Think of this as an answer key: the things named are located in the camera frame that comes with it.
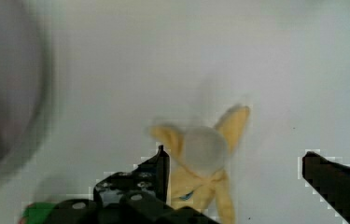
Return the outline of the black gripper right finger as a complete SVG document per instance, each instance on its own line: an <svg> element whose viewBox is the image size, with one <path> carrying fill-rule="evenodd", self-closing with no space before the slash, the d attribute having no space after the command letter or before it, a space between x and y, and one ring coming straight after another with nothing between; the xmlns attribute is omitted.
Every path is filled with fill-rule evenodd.
<svg viewBox="0 0 350 224"><path fill-rule="evenodd" d="M350 166L309 151L301 159L303 179L350 224Z"/></svg>

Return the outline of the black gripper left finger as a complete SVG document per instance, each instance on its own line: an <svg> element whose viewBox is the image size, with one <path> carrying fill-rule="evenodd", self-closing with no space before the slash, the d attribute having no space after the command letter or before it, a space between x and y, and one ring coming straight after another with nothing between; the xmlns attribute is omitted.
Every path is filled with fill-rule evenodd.
<svg viewBox="0 0 350 224"><path fill-rule="evenodd" d="M145 191L166 202L170 173L170 158L164 146L157 153L138 164L130 172L115 172L98 182L93 188L93 200L100 205L118 203L130 191Z"/></svg>

